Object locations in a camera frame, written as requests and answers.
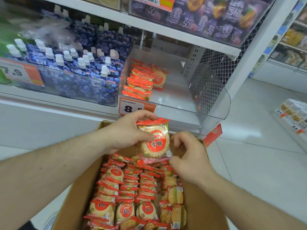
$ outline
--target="tile grout line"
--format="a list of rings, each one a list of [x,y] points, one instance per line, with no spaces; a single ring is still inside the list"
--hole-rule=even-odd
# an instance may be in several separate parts
[[[229,141],[234,141],[234,142],[239,142],[239,143],[246,143],[246,142],[236,141],[236,140],[232,140],[232,139],[224,139],[224,140],[229,140]],[[256,145],[256,146],[260,146],[260,147],[266,147],[266,148],[272,148],[272,147],[258,145],[258,144],[253,144],[253,143],[247,143],[247,144]],[[294,152],[294,151],[288,151],[288,150],[279,149],[279,148],[272,148],[272,149],[277,149],[277,150],[286,151],[286,152]],[[307,152],[306,153],[294,152],[294,153],[299,153],[299,154],[307,155]]]
[[[227,169],[228,175],[229,175],[230,180],[231,180],[231,182],[232,182],[231,176],[230,176],[230,174],[229,174],[229,171],[228,171],[227,165],[226,165],[226,163],[225,163],[225,161],[224,161],[224,158],[223,158],[223,155],[222,155],[222,153],[221,153],[220,147],[219,147],[219,145],[217,144],[217,141],[216,141],[216,140],[215,140],[215,142],[216,142],[217,148],[218,148],[218,149],[219,149],[219,151],[220,151],[220,154],[221,154],[221,156],[222,156],[222,159],[223,159],[224,165],[225,165],[225,167],[226,167],[226,169]]]

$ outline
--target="hand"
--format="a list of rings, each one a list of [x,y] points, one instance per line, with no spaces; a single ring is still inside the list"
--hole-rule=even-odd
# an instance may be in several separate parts
[[[173,156],[169,162],[179,177],[202,186],[208,177],[215,174],[204,146],[190,132],[182,131],[171,137],[175,148],[185,146],[186,153],[180,159]]]
[[[147,110],[138,110],[101,129],[106,135],[105,143],[109,154],[121,148],[130,147],[138,141],[154,140],[153,134],[137,128],[136,122],[143,118],[155,120],[158,116]]]

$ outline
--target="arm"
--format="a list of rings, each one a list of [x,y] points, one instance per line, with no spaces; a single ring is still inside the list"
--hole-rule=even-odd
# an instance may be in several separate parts
[[[214,199],[239,230],[307,229],[303,222],[218,175],[202,144],[189,132],[177,133],[172,140],[175,147],[184,145],[187,149],[182,159],[172,157],[170,160],[178,175],[198,185]],[[195,177],[199,168],[202,168],[201,175]]]
[[[136,121],[156,119],[136,111],[100,130],[0,162],[0,229],[15,230],[35,216],[106,153],[152,141]]]

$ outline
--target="floor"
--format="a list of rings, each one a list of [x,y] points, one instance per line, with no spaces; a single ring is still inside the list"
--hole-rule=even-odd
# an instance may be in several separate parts
[[[247,79],[208,154],[226,179],[307,223],[307,154],[271,116],[287,98],[307,102],[307,95]],[[23,152],[0,146],[0,159]],[[60,209],[67,191],[32,219],[37,229]]]

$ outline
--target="forearm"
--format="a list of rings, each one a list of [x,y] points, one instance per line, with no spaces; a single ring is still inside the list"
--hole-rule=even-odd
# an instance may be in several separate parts
[[[106,150],[102,130],[0,162],[0,229],[17,229]]]
[[[307,225],[214,174],[200,187],[239,230],[307,229]]]

